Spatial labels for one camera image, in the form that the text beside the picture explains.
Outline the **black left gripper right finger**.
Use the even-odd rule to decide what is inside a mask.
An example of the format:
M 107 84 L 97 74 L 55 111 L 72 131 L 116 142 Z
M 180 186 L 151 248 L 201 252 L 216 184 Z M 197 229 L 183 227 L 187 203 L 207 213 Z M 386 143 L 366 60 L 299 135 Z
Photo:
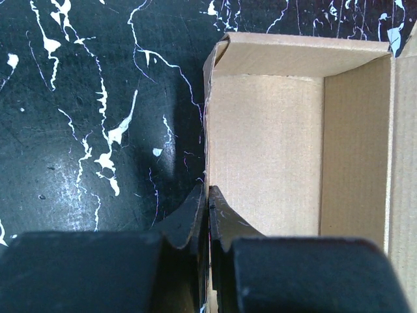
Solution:
M 409 312 L 394 269 L 357 237 L 267 237 L 212 186 L 212 287 L 220 312 Z

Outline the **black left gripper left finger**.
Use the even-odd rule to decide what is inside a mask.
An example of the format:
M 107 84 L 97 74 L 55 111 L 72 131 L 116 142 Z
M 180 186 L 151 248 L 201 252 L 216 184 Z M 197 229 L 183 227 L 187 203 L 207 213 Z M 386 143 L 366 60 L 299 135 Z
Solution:
M 1 255 L 2 312 L 200 312 L 206 195 L 147 231 L 31 232 Z

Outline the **brown cardboard box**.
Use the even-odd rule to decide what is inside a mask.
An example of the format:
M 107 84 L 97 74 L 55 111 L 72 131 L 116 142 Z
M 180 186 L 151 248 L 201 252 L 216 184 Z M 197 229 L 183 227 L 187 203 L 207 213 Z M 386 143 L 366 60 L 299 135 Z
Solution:
M 372 240 L 416 306 L 416 33 L 228 33 L 204 65 L 206 181 L 265 235 Z

